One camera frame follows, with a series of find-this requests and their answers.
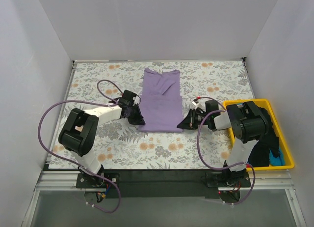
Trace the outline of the purple t shirt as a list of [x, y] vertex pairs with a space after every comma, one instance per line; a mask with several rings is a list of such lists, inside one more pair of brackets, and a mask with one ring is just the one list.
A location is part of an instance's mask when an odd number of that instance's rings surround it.
[[139, 131], [181, 133], [183, 129], [177, 127], [183, 120], [180, 71], [158, 73], [146, 68], [139, 108], [145, 121]]

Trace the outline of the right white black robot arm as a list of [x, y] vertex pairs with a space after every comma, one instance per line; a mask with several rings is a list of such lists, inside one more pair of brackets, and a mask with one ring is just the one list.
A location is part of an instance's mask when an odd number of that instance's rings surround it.
[[[247, 101], [240, 104], [231, 104], [224, 107], [217, 100], [204, 97], [205, 110], [200, 108], [197, 97], [192, 100], [187, 116], [177, 125], [184, 130], [197, 130], [197, 152], [202, 163], [210, 170], [222, 172], [222, 181], [227, 186], [233, 186], [240, 180], [240, 175], [246, 171], [249, 156], [254, 146], [269, 131], [269, 123], [261, 109], [253, 102]], [[215, 168], [205, 162], [200, 150], [201, 127], [206, 125], [210, 130], [231, 129], [234, 143], [231, 153], [225, 160], [223, 167]]]

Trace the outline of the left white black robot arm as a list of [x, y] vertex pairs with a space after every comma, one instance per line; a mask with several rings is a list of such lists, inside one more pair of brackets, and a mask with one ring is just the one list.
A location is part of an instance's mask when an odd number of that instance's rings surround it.
[[79, 165], [90, 171], [87, 181], [92, 187], [101, 187], [103, 167], [92, 150], [97, 129], [114, 120], [126, 118], [131, 125], [145, 125], [139, 105], [135, 103], [137, 94], [125, 90], [120, 98], [110, 101], [104, 107], [90, 110], [71, 110], [60, 134], [58, 142], [70, 151]]

